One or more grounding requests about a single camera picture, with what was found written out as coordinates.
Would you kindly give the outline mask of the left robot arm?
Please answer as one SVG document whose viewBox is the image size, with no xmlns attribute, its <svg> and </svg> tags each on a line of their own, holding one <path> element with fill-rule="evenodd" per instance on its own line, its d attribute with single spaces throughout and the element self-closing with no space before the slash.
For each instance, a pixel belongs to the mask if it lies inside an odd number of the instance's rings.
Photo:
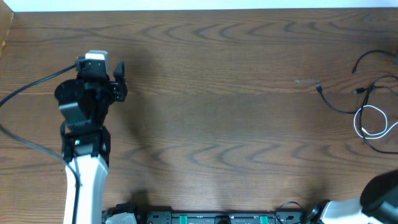
<svg viewBox="0 0 398 224">
<path fill-rule="evenodd" d="M 109 169 L 111 135 L 104 126 L 109 106 L 127 96 L 124 62 L 107 74 L 106 62 L 76 61 L 77 76 L 55 90 L 65 121 L 60 127 L 66 161 L 67 197 L 64 223 L 101 223 Z"/>
</svg>

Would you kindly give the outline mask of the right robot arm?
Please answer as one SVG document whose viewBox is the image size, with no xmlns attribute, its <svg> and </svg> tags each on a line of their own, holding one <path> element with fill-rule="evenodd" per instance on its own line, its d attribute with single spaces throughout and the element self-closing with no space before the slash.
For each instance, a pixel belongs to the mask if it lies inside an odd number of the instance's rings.
<svg viewBox="0 0 398 224">
<path fill-rule="evenodd" d="M 397 170 L 371 179 L 359 197 L 319 203 L 305 223 L 397 224 Z"/>
</svg>

